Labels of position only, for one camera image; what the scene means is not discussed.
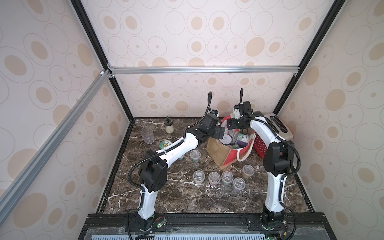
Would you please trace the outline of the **seed jar green label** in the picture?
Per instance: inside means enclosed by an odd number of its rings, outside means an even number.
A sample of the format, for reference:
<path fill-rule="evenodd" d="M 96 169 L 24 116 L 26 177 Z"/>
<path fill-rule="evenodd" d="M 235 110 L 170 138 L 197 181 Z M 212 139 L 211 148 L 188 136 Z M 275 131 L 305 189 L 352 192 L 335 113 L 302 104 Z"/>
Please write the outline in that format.
<path fill-rule="evenodd" d="M 190 158 L 191 160 L 194 162 L 194 163 L 197 163 L 200 161 L 202 155 L 201 155 L 201 152 L 199 150 L 192 150 L 190 152 Z"/>

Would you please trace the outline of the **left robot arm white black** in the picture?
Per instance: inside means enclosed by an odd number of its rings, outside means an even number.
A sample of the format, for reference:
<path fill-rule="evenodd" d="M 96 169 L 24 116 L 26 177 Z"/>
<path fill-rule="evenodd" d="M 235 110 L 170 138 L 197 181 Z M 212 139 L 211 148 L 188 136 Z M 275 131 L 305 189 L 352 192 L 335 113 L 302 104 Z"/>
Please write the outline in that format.
<path fill-rule="evenodd" d="M 188 126 L 183 136 L 170 146 L 157 152 L 148 151 L 142 161 L 128 172 L 128 182 L 140 189 L 140 204 L 135 212 L 146 222 L 155 214 L 158 191 L 168 179 L 168 168 L 186 153 L 196 149 L 210 138 L 222 139 L 224 128 L 217 112 L 211 109 L 212 92 L 208 93 L 207 108 L 201 119 Z"/>

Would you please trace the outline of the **seed jar yellow label back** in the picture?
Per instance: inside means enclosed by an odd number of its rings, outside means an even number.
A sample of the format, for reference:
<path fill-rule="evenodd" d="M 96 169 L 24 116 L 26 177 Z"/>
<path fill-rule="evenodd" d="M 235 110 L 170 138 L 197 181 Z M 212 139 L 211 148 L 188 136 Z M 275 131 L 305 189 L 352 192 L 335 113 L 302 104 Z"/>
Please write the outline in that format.
<path fill-rule="evenodd" d="M 250 178 L 255 174 L 255 169 L 251 165 L 245 165 L 242 168 L 242 175 L 244 178 Z"/>

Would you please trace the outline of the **seed jar orange label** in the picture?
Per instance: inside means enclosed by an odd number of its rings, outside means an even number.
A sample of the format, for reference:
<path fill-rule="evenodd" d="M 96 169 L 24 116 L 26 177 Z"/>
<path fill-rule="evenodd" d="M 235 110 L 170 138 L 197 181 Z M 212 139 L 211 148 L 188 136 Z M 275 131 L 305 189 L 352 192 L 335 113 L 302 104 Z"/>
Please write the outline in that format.
<path fill-rule="evenodd" d="M 205 173 L 201 170 L 197 170 L 193 174 L 193 181 L 197 185 L 201 185 L 205 181 Z"/>

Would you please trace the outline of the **seed jar sunflower label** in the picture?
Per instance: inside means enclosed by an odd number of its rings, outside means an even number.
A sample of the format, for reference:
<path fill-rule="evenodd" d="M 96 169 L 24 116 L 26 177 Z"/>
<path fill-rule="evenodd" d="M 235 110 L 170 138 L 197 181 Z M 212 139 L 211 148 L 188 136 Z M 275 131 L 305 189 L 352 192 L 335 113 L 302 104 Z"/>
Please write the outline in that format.
<path fill-rule="evenodd" d="M 168 148 L 170 145 L 172 145 L 172 141 L 170 140 L 164 140 L 160 143 L 160 149 L 163 150 L 163 149 L 166 149 Z"/>

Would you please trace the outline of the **seed jar red label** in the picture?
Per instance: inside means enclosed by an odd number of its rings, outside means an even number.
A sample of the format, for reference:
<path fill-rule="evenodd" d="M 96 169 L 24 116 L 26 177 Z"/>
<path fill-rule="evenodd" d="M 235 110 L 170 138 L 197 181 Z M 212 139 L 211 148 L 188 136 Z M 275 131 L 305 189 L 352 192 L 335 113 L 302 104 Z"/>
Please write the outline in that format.
<path fill-rule="evenodd" d="M 234 176 L 231 172 L 225 171 L 221 175 L 221 182 L 223 185 L 231 185 L 234 180 Z"/>

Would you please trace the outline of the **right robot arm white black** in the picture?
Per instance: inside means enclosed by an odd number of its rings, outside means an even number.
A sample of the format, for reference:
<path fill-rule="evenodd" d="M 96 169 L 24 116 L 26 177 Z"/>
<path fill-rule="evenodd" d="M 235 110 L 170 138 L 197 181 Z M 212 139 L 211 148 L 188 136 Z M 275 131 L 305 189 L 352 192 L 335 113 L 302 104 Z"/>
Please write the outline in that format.
<path fill-rule="evenodd" d="M 253 111 L 249 101 L 243 101 L 244 89 L 240 90 L 240 102 L 234 106 L 233 117 L 228 120 L 229 130 L 252 129 L 266 146 L 263 166 L 268 172 L 267 198 L 263 207 L 261 222 L 265 228 L 272 228 L 284 220 L 284 187 L 288 176 L 300 169 L 300 156 L 288 127 L 275 115 L 263 115 Z"/>

